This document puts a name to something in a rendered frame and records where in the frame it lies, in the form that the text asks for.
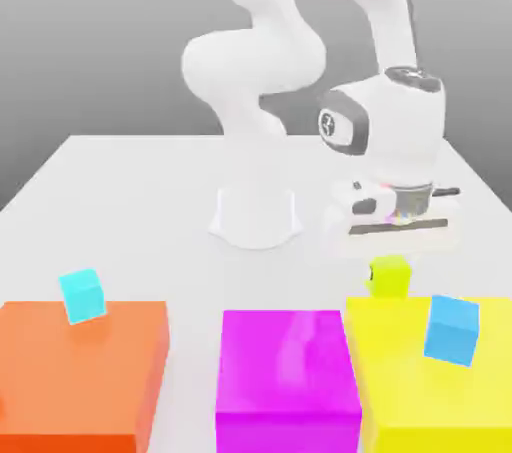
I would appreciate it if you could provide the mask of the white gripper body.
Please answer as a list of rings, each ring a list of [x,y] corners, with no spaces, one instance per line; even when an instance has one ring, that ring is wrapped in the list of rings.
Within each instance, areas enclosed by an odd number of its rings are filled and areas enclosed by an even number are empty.
[[[339,207],[324,214],[326,249],[339,257],[377,257],[445,251],[458,241],[460,218],[456,203],[433,205],[418,220],[391,224],[364,217],[349,219]]]

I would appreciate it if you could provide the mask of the small lime green cube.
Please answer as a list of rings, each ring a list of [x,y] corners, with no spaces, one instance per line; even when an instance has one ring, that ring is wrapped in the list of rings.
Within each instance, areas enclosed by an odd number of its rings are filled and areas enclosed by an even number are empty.
[[[375,257],[369,267],[366,287],[372,297],[405,298],[408,295],[412,268],[403,255]]]

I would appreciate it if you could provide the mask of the small blue cube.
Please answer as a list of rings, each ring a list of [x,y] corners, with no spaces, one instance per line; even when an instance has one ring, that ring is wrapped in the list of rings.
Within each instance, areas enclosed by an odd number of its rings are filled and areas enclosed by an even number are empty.
[[[479,338],[479,305],[433,295],[424,342],[424,356],[470,367]]]

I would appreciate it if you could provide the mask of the small cyan cube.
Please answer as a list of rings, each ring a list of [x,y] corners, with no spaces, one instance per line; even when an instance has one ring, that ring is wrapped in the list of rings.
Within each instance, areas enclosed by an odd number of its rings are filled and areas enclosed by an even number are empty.
[[[59,286],[70,325],[107,314],[104,291],[94,269],[83,269],[60,276]]]

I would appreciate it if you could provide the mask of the large yellow box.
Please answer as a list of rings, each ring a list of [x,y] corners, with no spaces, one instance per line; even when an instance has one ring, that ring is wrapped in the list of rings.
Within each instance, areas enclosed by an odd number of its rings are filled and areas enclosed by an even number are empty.
[[[512,300],[479,307],[464,367],[424,356],[429,298],[347,298],[363,453],[512,453]]]

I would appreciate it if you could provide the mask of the large magenta box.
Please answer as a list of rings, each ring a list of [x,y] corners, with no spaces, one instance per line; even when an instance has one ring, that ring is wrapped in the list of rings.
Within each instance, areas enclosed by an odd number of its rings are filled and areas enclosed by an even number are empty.
[[[337,310],[227,310],[216,453],[358,453],[362,409]]]

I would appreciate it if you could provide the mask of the large orange box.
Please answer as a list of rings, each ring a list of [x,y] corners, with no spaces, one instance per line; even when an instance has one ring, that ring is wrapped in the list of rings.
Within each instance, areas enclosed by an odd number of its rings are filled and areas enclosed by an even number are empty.
[[[0,307],[0,453],[147,453],[169,351],[161,301],[77,325],[59,301]]]

